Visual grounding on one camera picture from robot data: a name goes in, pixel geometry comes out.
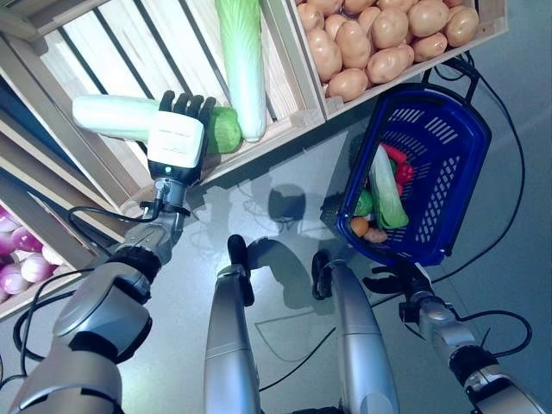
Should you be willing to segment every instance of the black cable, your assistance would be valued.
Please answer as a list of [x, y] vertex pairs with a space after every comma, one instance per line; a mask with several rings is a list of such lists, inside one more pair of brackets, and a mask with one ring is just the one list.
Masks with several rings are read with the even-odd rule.
[[8, 384], [9, 382], [13, 381], [13, 380], [18, 380], [18, 379], [21, 379], [21, 380], [24, 380], [25, 378], [25, 375], [21, 374], [21, 373], [18, 373], [16, 375], [11, 375], [9, 376], [8, 378], [6, 379], [3, 379], [2, 381], [0, 381], [0, 391], [2, 391], [2, 389], [6, 386], [6, 384]]
[[[36, 308], [34, 309], [34, 312], [36, 312], [40, 308], [43, 308], [44, 306], [48, 306], [49, 304], [52, 304], [54, 302], [58, 302], [59, 300], [62, 300], [62, 299], [65, 299], [65, 298], [69, 298], [73, 295], [74, 292], [75, 291], [69, 291], [69, 292], [61, 293], [60, 295], [48, 298], [46, 300], [42, 300], [36, 305]], [[22, 350], [23, 350], [22, 326], [23, 326], [23, 323], [27, 320], [29, 311], [30, 310], [24, 311], [17, 318], [16, 324], [14, 325], [14, 329], [13, 329], [14, 345], [16, 346], [16, 349], [19, 352], [22, 352]], [[25, 348], [25, 354], [26, 354], [27, 358], [29, 358], [33, 361], [42, 362], [44, 360], [43, 356], [34, 353], [33, 351], [29, 350], [28, 348]]]
[[418, 334], [411, 326], [407, 325], [406, 323], [403, 322], [403, 325], [405, 328], [407, 328], [412, 334], [414, 334], [415, 336], [417, 336], [418, 338], [420, 338], [422, 341], [425, 341], [425, 338], [423, 336], [421, 336], [420, 334]]
[[478, 317], [488, 317], [490, 315], [503, 315], [506, 317], [513, 317], [514, 319], [517, 319], [519, 322], [521, 322], [524, 325], [525, 327], [524, 341], [514, 348], [510, 348], [502, 352], [493, 353], [492, 356], [494, 356], [495, 358], [514, 355], [514, 354], [517, 354], [518, 352], [523, 351], [530, 344], [531, 338], [533, 337], [533, 329], [531, 328], [529, 321], [515, 312], [509, 312], [508, 310], [485, 310], [483, 312], [474, 313], [473, 315], [469, 315], [467, 317], [460, 317], [454, 308], [451, 308], [450, 311], [455, 314], [456, 319], [460, 322], [467, 322], [467, 321], [477, 319]]
[[[472, 57], [472, 54], [469, 51], [465, 52], [464, 54], [460, 54], [459, 56], [455, 57], [454, 59], [463, 60], [464, 62], [468, 63], [469, 65], [471, 65], [475, 68], [474, 58]], [[444, 79], [444, 80], [448, 80], [448, 82], [456, 82], [457, 80], [460, 80], [460, 79], [462, 79], [466, 76], [464, 73], [461, 73], [458, 76], [452, 78], [452, 77], [448, 77], [448, 76], [443, 75], [439, 71], [438, 66], [435, 66], [433, 69], [435, 70], [435, 73], [439, 76], [439, 78]]]
[[519, 152], [519, 159], [520, 159], [520, 162], [521, 162], [521, 180], [520, 180], [520, 184], [519, 184], [519, 193], [517, 195], [517, 201], [516, 201], [516, 206], [514, 207], [514, 211], [512, 212], [510, 220], [508, 221], [508, 224], [506, 225], [505, 229], [502, 231], [500, 236], [493, 243], [491, 243], [487, 248], [485, 248], [479, 254], [475, 255], [471, 260], [468, 260], [466, 263], [464, 263], [462, 266], [458, 267], [454, 271], [452, 271], [448, 274], [445, 274], [444, 276], [442, 276], [440, 278], [435, 279], [433, 281], [433, 283], [441, 282], [442, 280], [445, 280], [445, 279], [450, 278], [451, 276], [454, 276], [458, 272], [461, 272], [466, 267], [468, 267], [469, 265], [471, 265], [472, 263], [477, 261], [480, 257], [482, 257], [483, 255], [487, 254], [489, 251], [494, 249], [497, 246], [497, 244], [499, 244], [502, 241], [502, 239], [505, 238], [508, 231], [510, 231], [511, 226], [514, 223], [514, 220], [516, 219], [516, 216], [518, 215], [519, 206], [520, 206], [521, 200], [524, 196], [525, 156], [524, 156], [524, 149], [521, 145], [521, 140], [519, 139], [518, 131], [516, 129], [516, 125], [514, 124], [514, 121], [511, 119], [510, 112], [508, 111], [508, 108], [506, 107], [506, 104], [504, 103], [504, 101], [500, 98], [499, 94], [489, 85], [489, 83], [486, 81], [486, 79], [483, 77], [483, 75], [481, 75], [479, 72], [478, 72], [478, 74], [479, 74], [480, 79], [483, 82], [483, 84], [485, 84], [487, 89], [492, 93], [492, 95], [499, 102], [500, 109], [502, 109], [502, 112], [504, 113], [504, 115], [506, 117], [506, 121], [510, 125], [511, 131], [514, 134], [514, 138], [515, 138], [516, 145], [517, 145], [517, 150]]
[[73, 270], [71, 272], [66, 272], [66, 273], [58, 274], [57, 276], [53, 276], [52, 278], [45, 281], [34, 294], [33, 301], [31, 302], [31, 305], [28, 308], [27, 324], [25, 325], [25, 330], [23, 331], [22, 349], [20, 353], [21, 358], [19, 360], [20, 366], [21, 366], [21, 375], [23, 375], [24, 377], [27, 377], [27, 367], [25, 362], [27, 357], [26, 350], [27, 350], [28, 332], [30, 331], [31, 319], [33, 318], [33, 313], [36, 311], [36, 307], [37, 307], [40, 295], [49, 284], [53, 283], [56, 280], [62, 279], [67, 276], [71, 276], [72, 274], [86, 273], [86, 272], [91, 272], [93, 270], [94, 270], [93, 268]]
[[123, 216], [122, 214], [117, 214], [117, 213], [114, 213], [114, 212], [106, 210], [106, 209], [100, 209], [100, 208], [97, 208], [97, 207], [88, 207], [88, 206], [85, 206], [85, 205], [80, 205], [80, 206], [77, 206], [77, 207], [73, 207], [72, 209], [69, 209], [67, 211], [66, 218], [67, 218], [67, 221], [69, 222], [69, 224], [71, 224], [73, 229], [82, 238], [84, 238], [92, 246], [98, 248], [103, 254], [110, 257], [111, 252], [107, 248], [102, 246], [100, 243], [95, 241], [93, 238], [91, 238], [89, 235], [87, 235], [86, 232], [77, 224], [77, 222], [75, 222], [75, 220], [74, 220], [75, 213], [77, 213], [79, 211], [83, 211], [83, 212], [88, 212], [88, 213], [102, 214], [104, 216], [115, 218], [116, 220], [122, 220], [122, 221], [127, 222], [127, 223], [150, 223], [159, 216], [159, 213], [160, 213], [160, 210], [161, 210], [161, 203], [162, 203], [162, 200], [159, 199], [159, 198], [156, 198], [154, 200], [154, 208], [153, 208], [154, 212], [153, 212], [153, 215], [149, 218], [134, 218], [134, 217]]
[[263, 392], [263, 391], [267, 390], [268, 388], [272, 388], [273, 386], [276, 386], [277, 384], [279, 384], [280, 382], [282, 382], [283, 380], [285, 380], [286, 378], [291, 376], [293, 373], [295, 373], [299, 368], [301, 368], [311, 358], [312, 355], [314, 355], [318, 351], [318, 349], [320, 347], [322, 347], [322, 345], [331, 336], [331, 334], [334, 333], [335, 330], [336, 330], [336, 328], [332, 328], [330, 330], [330, 332], [328, 332], [326, 334], [326, 336], [324, 338], [322, 338], [322, 340], [318, 343], [318, 345], [316, 345], [315, 348], [312, 349], [312, 351], [304, 358], [304, 360], [299, 362], [299, 364], [296, 367], [294, 367], [289, 373], [287, 373], [286, 375], [284, 375], [282, 378], [278, 379], [277, 381], [274, 381], [272, 384], [269, 384], [267, 386], [263, 386], [262, 388], [259, 389], [259, 392]]

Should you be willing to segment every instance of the blue shopping basket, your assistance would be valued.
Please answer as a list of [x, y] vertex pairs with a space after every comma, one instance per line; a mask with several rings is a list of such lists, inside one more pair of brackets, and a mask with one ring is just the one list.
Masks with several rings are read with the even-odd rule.
[[[379, 263], [392, 264], [389, 253], [425, 266], [451, 255], [489, 148], [491, 130], [471, 104], [479, 75], [459, 59], [445, 65], [471, 79], [467, 95], [431, 84], [430, 70], [421, 83], [381, 94], [349, 176], [336, 227], [354, 248]], [[380, 142], [407, 154], [415, 177], [401, 196], [409, 224], [387, 230], [388, 240], [374, 244], [354, 235], [350, 221]]]

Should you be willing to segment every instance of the onion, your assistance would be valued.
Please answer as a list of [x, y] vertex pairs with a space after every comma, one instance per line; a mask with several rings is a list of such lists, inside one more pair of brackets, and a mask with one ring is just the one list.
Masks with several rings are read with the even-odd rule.
[[13, 241], [11, 241], [10, 233], [0, 233], [0, 255], [10, 254], [16, 251]]
[[40, 252], [42, 250], [42, 243], [24, 227], [14, 230], [11, 234], [11, 242], [16, 248], [25, 252]]
[[0, 286], [10, 295], [16, 295], [25, 292], [30, 283], [21, 276], [19, 265], [7, 265], [0, 270]]
[[0, 286], [0, 304], [5, 302], [9, 298], [9, 293], [7, 293], [3, 287]]
[[13, 231], [21, 224], [0, 205], [0, 231]]
[[42, 246], [42, 255], [44, 256], [44, 259], [52, 265], [63, 264], [63, 258], [59, 254], [55, 253], [49, 246]]
[[52, 276], [54, 268], [42, 254], [33, 253], [21, 264], [21, 276], [31, 283], [42, 282]]

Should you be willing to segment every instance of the green vegetable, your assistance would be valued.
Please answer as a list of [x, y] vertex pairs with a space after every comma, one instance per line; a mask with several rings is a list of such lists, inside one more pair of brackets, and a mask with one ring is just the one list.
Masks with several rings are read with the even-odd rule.
[[408, 224], [408, 216], [400, 203], [391, 163], [382, 146], [378, 146], [373, 158], [369, 178], [376, 209], [376, 219], [380, 227], [383, 229], [398, 229]]
[[354, 209], [355, 216], [367, 216], [373, 211], [372, 194], [366, 188], [362, 189], [359, 201]]
[[246, 141], [267, 127], [259, 0], [216, 0], [230, 101]]
[[242, 132], [235, 110], [223, 106], [213, 108], [205, 139], [208, 140], [208, 154], [233, 153], [242, 142]]

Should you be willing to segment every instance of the wooden crate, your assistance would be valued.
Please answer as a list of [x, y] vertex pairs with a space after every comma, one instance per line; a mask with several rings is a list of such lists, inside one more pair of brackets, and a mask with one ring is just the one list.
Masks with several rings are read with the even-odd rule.
[[305, 56], [307, 56], [307, 63], [308, 63], [309, 72], [312, 78], [312, 83], [317, 88], [317, 96], [318, 96], [318, 99], [320, 100], [320, 104], [322, 105], [324, 117], [326, 119], [330, 119], [330, 118], [333, 118], [334, 116], [338, 116], [339, 114], [347, 110], [350, 110], [354, 106], [379, 95], [381, 92], [387, 91], [393, 86], [398, 85], [402, 82], [405, 82], [407, 79], [410, 79], [418, 75], [419, 73], [424, 72], [439, 63], [442, 63], [445, 60], [449, 60], [450, 58], [453, 58], [460, 53], [466, 52], [472, 47], [476, 47], [481, 43], [489, 41], [492, 38], [498, 35], [502, 35], [508, 31], [508, 20], [506, 15], [505, 0], [484, 0], [484, 1], [464, 0], [465, 5], [470, 7], [476, 7], [480, 14], [479, 30], [477, 32], [477, 35], [474, 37], [472, 41], [470, 41], [468, 44], [462, 47], [456, 47], [456, 48], [450, 49], [443, 55], [439, 56], [438, 58], [434, 58], [432, 60], [429, 60], [423, 63], [417, 63], [412, 67], [410, 67], [409, 69], [407, 69], [403, 74], [401, 74], [401, 76], [394, 79], [392, 82], [375, 86], [365, 91], [358, 98], [350, 102], [343, 103], [340, 97], [331, 97], [331, 98], [325, 97], [324, 89], [317, 75], [317, 69], [314, 64], [314, 59], [312, 58], [311, 51], [309, 50], [305, 31], [303, 29], [303, 26], [301, 25], [301, 20], [299, 19], [295, 2], [293, 0], [285, 0], [285, 1], [287, 2], [287, 6], [290, 10], [290, 15], [292, 17], [292, 20], [290, 22], [282, 22], [281, 24], [282, 30], [284, 29], [284, 27], [287, 27], [288, 24], [291, 24], [299, 34], [301, 47], [303, 48]]
[[[4, 180], [0, 204], [14, 216], [21, 225], [26, 227], [45, 246], [49, 246], [64, 260], [64, 264], [56, 269], [56, 274], [64, 271], [82, 269], [96, 257], [92, 251], [77, 240], [53, 215], [44, 209], [44, 205], [17, 184]], [[49, 284], [42, 296], [59, 290], [81, 277], [80, 273], [67, 276]], [[30, 286], [25, 292], [10, 297], [0, 304], [0, 321], [28, 306], [33, 300], [40, 283]]]
[[[289, 9], [280, 0], [261, 8], [267, 131], [259, 143], [209, 157], [204, 182], [324, 121], [298, 34], [279, 25], [291, 20]], [[228, 104], [214, 0], [21, 0], [4, 12], [23, 22], [0, 38], [0, 73], [114, 210], [151, 187], [146, 157], [134, 142], [76, 127], [75, 97], [160, 99], [188, 88]]]

